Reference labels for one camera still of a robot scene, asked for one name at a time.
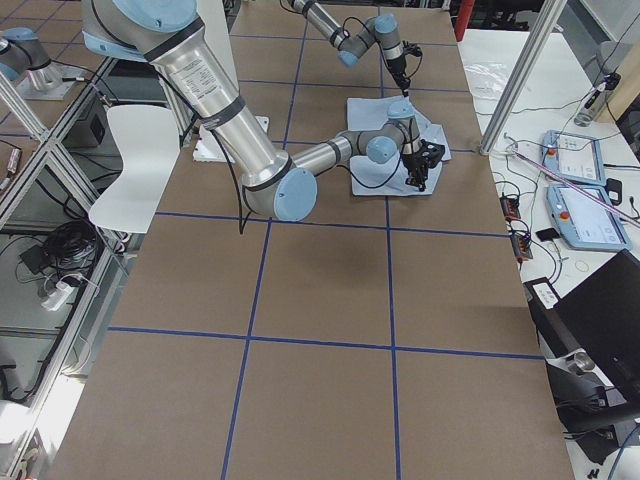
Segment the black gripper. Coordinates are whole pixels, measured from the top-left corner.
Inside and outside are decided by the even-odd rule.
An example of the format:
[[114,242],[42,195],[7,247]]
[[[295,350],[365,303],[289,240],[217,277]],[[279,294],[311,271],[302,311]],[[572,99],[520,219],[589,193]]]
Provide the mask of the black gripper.
[[409,77],[406,75],[406,59],[404,57],[396,57],[387,60],[387,70],[394,80],[396,86],[401,90],[405,98],[409,97]]
[[407,170],[405,182],[417,188],[419,192],[424,192],[428,180],[429,151],[421,148],[418,152],[403,153],[402,162]]

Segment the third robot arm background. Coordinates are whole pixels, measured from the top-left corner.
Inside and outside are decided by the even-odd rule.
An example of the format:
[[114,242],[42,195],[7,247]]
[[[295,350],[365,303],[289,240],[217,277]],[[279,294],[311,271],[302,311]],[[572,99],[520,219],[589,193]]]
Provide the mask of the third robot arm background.
[[64,100],[76,83],[88,80],[82,67],[54,62],[35,32],[14,27],[1,32],[1,73],[25,100]]

